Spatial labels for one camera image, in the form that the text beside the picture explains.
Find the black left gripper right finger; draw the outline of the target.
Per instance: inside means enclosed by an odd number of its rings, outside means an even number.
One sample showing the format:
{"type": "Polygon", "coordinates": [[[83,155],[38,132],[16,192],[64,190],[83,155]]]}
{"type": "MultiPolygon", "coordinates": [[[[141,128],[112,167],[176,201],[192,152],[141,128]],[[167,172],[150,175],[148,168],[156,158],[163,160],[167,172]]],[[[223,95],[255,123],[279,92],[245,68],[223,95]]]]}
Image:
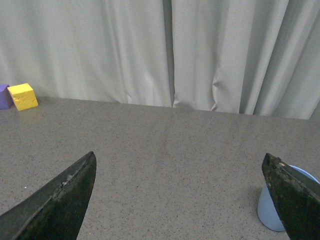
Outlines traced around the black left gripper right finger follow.
{"type": "Polygon", "coordinates": [[[291,240],[320,238],[320,184],[267,153],[262,173],[275,210],[291,240]]]}

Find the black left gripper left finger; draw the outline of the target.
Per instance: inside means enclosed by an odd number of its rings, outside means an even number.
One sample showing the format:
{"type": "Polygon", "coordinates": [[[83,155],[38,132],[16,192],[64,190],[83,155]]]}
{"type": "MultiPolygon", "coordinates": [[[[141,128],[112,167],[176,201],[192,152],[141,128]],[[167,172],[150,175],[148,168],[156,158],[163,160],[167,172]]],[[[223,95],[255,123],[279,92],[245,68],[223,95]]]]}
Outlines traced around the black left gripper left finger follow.
{"type": "Polygon", "coordinates": [[[2,240],[75,240],[96,179],[90,151],[0,216],[2,240]]]}

